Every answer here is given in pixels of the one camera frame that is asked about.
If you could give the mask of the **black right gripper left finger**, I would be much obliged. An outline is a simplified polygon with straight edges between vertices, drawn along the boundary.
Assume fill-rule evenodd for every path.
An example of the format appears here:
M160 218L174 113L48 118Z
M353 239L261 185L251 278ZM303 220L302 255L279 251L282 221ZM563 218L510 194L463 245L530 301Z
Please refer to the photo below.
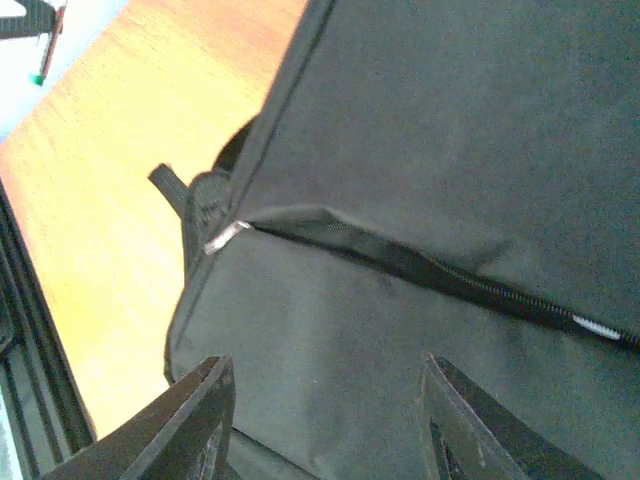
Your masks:
M209 357L45 479L234 479L227 467L236 388L229 357Z

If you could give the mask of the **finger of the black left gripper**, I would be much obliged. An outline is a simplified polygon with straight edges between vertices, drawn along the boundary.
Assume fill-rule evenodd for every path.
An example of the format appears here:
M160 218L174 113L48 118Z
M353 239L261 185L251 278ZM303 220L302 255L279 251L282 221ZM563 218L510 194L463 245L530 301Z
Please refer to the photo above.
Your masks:
M62 28L67 1L16 1L24 9L22 14L1 14L1 39L57 35Z

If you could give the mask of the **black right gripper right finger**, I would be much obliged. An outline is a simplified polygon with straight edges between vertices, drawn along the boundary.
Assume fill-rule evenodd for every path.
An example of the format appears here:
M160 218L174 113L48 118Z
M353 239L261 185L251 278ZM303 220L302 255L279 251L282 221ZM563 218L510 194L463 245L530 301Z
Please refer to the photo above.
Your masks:
M423 357L418 396L428 479L599 479L443 357Z

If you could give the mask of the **silver pen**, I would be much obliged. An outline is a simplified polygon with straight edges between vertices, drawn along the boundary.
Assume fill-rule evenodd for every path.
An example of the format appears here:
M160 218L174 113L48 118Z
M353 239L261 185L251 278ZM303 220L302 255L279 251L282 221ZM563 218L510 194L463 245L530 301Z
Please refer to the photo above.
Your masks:
M47 77L58 37L63 30L65 11L65 5L56 8L52 16L51 30L37 37L36 61L29 71L29 79L34 85L42 86Z

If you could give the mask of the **black student backpack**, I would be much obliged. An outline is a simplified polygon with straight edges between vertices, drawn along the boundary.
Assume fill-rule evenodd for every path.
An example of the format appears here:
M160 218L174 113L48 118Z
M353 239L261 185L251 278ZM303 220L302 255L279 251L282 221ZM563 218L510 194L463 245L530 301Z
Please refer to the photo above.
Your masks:
M443 357L639 475L639 5L313 1L261 111L183 183L177 382L233 360L234 479L428 479Z

